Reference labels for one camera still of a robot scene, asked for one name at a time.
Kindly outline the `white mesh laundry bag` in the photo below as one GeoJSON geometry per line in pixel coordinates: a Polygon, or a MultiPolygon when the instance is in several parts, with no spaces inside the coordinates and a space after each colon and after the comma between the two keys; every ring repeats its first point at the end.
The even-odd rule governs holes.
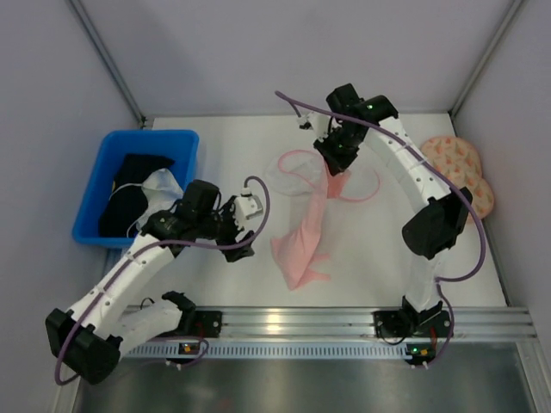
{"type": "Polygon", "coordinates": [[[318,187],[327,190],[328,199],[360,203],[373,198],[381,179],[371,167],[353,165],[344,173],[332,176],[325,160],[314,151],[293,150],[275,157],[264,178],[269,188],[286,196],[312,194],[318,187]]]}

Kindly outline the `pink bra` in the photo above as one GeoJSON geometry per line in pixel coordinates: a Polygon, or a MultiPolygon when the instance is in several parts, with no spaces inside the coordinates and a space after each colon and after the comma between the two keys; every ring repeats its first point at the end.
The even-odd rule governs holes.
{"type": "Polygon", "coordinates": [[[272,256],[290,291],[313,281],[331,279],[328,274],[322,274],[311,266],[329,258],[328,254],[317,252],[322,237],[326,203],[330,199],[340,197],[349,179],[349,171],[332,176],[324,170],[313,184],[305,215],[298,226],[284,237],[274,237],[270,240],[272,256]]]}

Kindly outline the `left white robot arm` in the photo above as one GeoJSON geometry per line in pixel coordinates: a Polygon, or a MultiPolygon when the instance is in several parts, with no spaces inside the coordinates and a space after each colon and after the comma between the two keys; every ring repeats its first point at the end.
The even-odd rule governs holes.
{"type": "Polygon", "coordinates": [[[270,197],[259,198],[247,183],[226,203],[220,197],[217,186],[193,180],[180,199],[150,216],[126,254],[87,294],[65,311],[50,312],[46,333],[56,359],[57,385],[71,383],[62,378],[62,367],[96,385],[139,345],[165,334],[189,336],[196,330],[196,305],[184,293],[169,291],[142,310],[130,315],[125,311],[186,248],[218,250],[228,262],[253,256],[252,243],[260,231],[249,231],[246,225],[256,218],[268,219],[270,197]]]}

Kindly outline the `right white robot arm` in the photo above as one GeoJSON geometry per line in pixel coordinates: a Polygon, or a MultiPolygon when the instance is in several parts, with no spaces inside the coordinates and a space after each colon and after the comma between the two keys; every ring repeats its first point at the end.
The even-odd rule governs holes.
{"type": "Polygon", "coordinates": [[[365,100],[347,83],[334,89],[326,102],[331,117],[316,128],[313,146],[329,173],[341,176],[356,160],[361,144],[366,144],[392,173],[414,212],[401,229],[413,254],[410,285],[399,309],[374,314],[375,334],[391,345],[431,332],[448,334],[451,318],[436,299],[434,279],[464,229],[471,193],[444,186],[386,96],[365,100]]]}

